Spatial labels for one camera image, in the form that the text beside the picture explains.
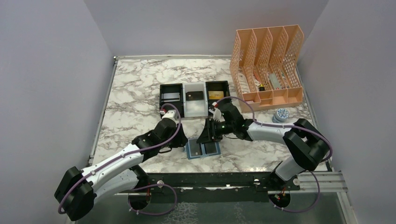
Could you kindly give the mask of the blue card holder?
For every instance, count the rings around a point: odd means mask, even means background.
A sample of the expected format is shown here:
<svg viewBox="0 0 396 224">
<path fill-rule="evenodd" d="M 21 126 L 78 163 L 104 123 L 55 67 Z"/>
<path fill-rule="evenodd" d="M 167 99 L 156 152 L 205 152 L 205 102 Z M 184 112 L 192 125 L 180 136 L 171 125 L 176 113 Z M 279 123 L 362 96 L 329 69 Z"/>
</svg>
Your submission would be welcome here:
<svg viewBox="0 0 396 224">
<path fill-rule="evenodd" d="M 220 155 L 220 154 L 221 154 L 220 145 L 219 145 L 218 142 L 216 142 L 217 150 L 218 150 L 218 152 L 217 152 L 216 154 L 209 154 L 209 155 L 207 155 L 207 154 L 205 153 L 205 144 L 200 144 L 200 145 L 201 145 L 201 149 L 202 149 L 202 155 L 201 155 L 201 156 L 197 156 L 197 157 L 191 157 L 191 156 L 190 156 L 190 150 L 189 150 L 189 140 L 191 140 L 191 139 L 196 139 L 196 140 L 197 140 L 197 138 L 190 138 L 190 139 L 188 139 L 187 144 L 184 146 L 184 151 L 186 152 L 187 158 L 188 158 L 189 160 L 198 159 L 198 158 L 204 158 L 204 157 L 208 157 L 208 156 L 215 156 L 215 155 Z"/>
</svg>

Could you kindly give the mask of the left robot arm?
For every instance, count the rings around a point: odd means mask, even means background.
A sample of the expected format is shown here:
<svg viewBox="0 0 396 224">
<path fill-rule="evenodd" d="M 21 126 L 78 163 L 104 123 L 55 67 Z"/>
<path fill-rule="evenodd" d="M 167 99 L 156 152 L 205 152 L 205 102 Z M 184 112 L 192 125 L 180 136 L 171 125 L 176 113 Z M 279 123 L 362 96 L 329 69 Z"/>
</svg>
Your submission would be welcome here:
<svg viewBox="0 0 396 224">
<path fill-rule="evenodd" d="M 54 193 L 58 213 L 76 221 L 109 196 L 127 189 L 144 190 L 148 181 L 139 165 L 165 147 L 182 147 L 186 142 L 181 121 L 163 117 L 153 130 L 135 137 L 115 155 L 83 169 L 69 168 Z"/>
</svg>

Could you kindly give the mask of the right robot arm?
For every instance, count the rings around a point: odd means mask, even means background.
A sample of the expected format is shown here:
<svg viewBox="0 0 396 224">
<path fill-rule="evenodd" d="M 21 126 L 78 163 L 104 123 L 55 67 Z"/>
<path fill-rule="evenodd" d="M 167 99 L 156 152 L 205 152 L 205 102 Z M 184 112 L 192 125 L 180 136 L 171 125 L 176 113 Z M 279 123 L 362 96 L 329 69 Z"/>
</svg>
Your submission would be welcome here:
<svg viewBox="0 0 396 224">
<path fill-rule="evenodd" d="M 259 123 L 246 119 L 232 103 L 214 104 L 212 118 L 197 139 L 198 144 L 218 142 L 226 134 L 233 133 L 240 140 L 271 141 L 285 144 L 291 154 L 270 173 L 268 184 L 281 190 L 288 181 L 304 171 L 314 171 L 322 160 L 331 156 L 329 141 L 306 119 L 295 123 Z"/>
</svg>

